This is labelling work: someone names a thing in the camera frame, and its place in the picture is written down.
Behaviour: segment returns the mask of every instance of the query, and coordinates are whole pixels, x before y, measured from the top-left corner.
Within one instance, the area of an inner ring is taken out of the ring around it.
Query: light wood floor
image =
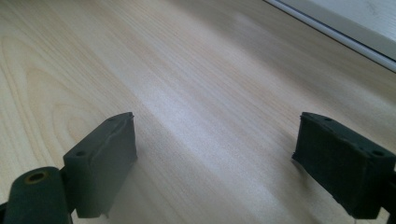
[[[290,160],[303,111],[396,152],[396,74],[263,1],[2,1],[0,41],[1,202],[126,111],[112,223],[354,223]]]

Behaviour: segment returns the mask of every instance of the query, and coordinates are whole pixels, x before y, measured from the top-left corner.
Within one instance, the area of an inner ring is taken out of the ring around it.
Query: wood grain
[[[3,1],[0,40],[2,202],[125,111],[110,223],[353,223],[290,160],[302,111],[396,152],[395,74],[262,1]]]

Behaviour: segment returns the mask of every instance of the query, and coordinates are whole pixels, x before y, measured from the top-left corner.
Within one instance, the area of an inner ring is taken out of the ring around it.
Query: hole
[[[36,184],[36,183],[42,181],[43,179],[47,178],[47,176],[48,176],[47,172],[34,173],[34,174],[31,174],[28,177],[26,177],[25,183],[26,184]]]
[[[384,153],[381,151],[373,151],[373,154],[375,154],[376,156],[384,156]]]
[[[76,154],[76,156],[85,156],[85,151],[80,151]]]

